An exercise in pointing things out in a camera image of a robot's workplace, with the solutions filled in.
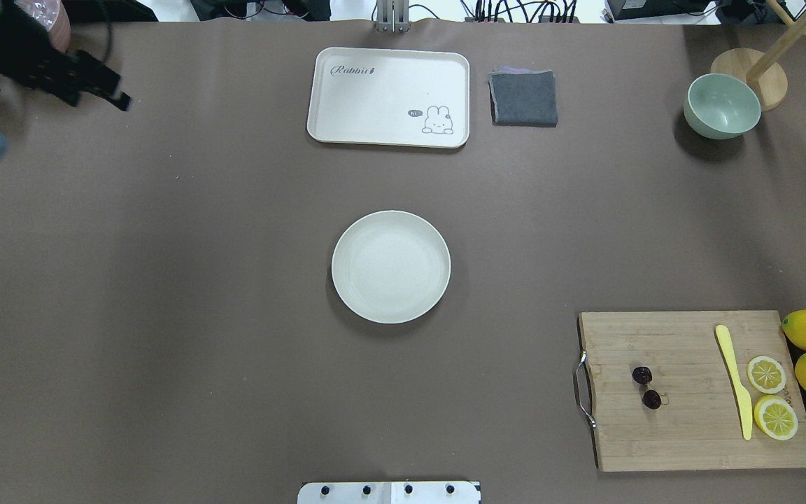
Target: black box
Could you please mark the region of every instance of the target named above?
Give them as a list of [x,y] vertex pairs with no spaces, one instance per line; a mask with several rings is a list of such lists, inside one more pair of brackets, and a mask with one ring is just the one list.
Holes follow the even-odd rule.
[[708,0],[607,0],[615,20],[649,18],[670,14],[702,13]]

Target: wooden stand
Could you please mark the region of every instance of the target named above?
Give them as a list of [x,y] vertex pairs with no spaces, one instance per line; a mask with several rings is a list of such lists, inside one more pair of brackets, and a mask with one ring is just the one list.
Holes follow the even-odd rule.
[[765,53],[748,48],[730,49],[720,54],[711,64],[711,73],[729,74],[748,84],[761,100],[762,111],[769,111],[786,98],[789,83],[786,71],[777,60],[806,35],[806,10],[797,22],[786,13],[777,0],[767,0],[788,29]]

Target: light green bowl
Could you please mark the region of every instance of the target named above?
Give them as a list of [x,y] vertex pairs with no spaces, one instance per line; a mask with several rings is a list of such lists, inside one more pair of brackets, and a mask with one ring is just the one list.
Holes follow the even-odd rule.
[[761,102],[741,80],[707,73],[688,87],[686,122],[696,133],[713,140],[738,137],[761,120]]

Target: gray cloth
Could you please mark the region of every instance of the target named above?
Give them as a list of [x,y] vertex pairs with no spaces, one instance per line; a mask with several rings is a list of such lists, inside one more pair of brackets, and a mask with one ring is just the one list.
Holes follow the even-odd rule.
[[493,122],[498,125],[555,127],[559,124],[556,77],[552,70],[491,71],[490,99]]

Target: plastic knife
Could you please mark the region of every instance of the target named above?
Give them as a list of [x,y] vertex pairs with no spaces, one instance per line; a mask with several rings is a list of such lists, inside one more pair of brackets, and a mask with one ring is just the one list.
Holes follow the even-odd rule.
[[730,373],[730,381],[733,383],[733,392],[736,395],[736,404],[739,405],[739,420],[742,422],[742,437],[745,440],[751,439],[751,394],[739,380],[739,369],[736,366],[736,354],[733,350],[733,338],[726,325],[718,325],[714,329],[717,335],[717,344],[720,345],[720,352],[723,354],[723,361],[726,363],[726,370]]

